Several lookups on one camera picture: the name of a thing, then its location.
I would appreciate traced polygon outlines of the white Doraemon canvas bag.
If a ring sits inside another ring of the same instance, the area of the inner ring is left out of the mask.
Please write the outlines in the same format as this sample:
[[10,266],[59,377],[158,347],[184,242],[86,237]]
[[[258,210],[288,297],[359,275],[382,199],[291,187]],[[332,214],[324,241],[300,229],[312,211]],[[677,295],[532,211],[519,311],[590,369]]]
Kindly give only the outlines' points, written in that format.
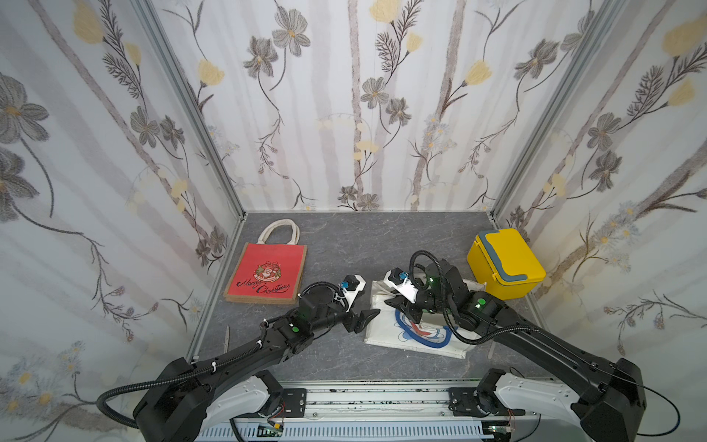
[[385,301],[390,298],[393,298],[393,292],[383,282],[374,281],[371,306],[380,309],[380,313],[366,327],[366,344],[456,359],[464,359],[473,348],[451,333],[441,315],[425,313],[421,322],[416,324],[388,306]]

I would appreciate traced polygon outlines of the red Christmas jute bag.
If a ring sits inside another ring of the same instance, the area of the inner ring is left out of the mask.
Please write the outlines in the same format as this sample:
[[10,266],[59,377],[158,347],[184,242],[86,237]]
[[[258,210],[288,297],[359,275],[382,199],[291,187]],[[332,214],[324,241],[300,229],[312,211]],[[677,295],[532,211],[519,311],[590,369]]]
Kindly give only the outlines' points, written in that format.
[[[285,243],[268,243],[278,228],[289,227],[292,236]],[[246,243],[224,293],[231,303],[295,305],[307,256],[299,243],[300,228],[289,218],[268,225],[254,243]]]

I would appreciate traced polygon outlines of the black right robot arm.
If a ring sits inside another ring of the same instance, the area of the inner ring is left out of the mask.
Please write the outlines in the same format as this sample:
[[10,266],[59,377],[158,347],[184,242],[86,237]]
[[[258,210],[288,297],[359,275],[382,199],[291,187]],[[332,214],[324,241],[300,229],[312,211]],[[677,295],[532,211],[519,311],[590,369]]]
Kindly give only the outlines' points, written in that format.
[[547,371],[548,381],[523,379],[490,369],[471,397],[471,414],[480,417],[535,412],[581,428],[594,441],[633,441],[646,411],[640,368],[621,358],[592,355],[533,324],[504,300],[472,290],[458,268],[445,260],[386,273],[392,290],[387,305],[413,323],[425,313],[439,314],[455,338],[467,345],[496,342]]

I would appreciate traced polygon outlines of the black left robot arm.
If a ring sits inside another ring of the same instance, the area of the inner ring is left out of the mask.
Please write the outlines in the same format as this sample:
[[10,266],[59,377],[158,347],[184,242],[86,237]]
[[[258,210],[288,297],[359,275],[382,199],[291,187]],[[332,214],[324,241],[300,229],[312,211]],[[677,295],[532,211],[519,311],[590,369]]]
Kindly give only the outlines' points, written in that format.
[[342,287],[317,282],[305,289],[299,305],[259,325],[250,342],[196,363],[179,358],[153,381],[107,390],[96,406],[112,421],[139,430],[146,441],[193,441],[207,420],[207,409],[239,383],[302,353],[317,338],[341,324],[361,333],[379,309],[353,311]]

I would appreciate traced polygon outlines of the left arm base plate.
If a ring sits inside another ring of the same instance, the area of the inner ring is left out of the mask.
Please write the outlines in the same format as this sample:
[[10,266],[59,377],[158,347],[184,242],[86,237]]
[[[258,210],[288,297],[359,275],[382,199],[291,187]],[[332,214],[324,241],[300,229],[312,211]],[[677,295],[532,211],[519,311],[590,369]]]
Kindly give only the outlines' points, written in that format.
[[303,418],[306,406],[306,389],[283,389],[271,394],[258,414],[268,418]]

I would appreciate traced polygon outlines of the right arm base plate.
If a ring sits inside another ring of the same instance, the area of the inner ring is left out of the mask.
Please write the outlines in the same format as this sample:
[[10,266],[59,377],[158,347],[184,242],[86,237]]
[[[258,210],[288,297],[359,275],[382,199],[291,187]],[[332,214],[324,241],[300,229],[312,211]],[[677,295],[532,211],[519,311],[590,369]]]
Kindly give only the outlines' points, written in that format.
[[449,410],[456,417],[471,416],[476,418],[526,414],[521,409],[509,409],[504,406],[493,392],[477,388],[450,388]]

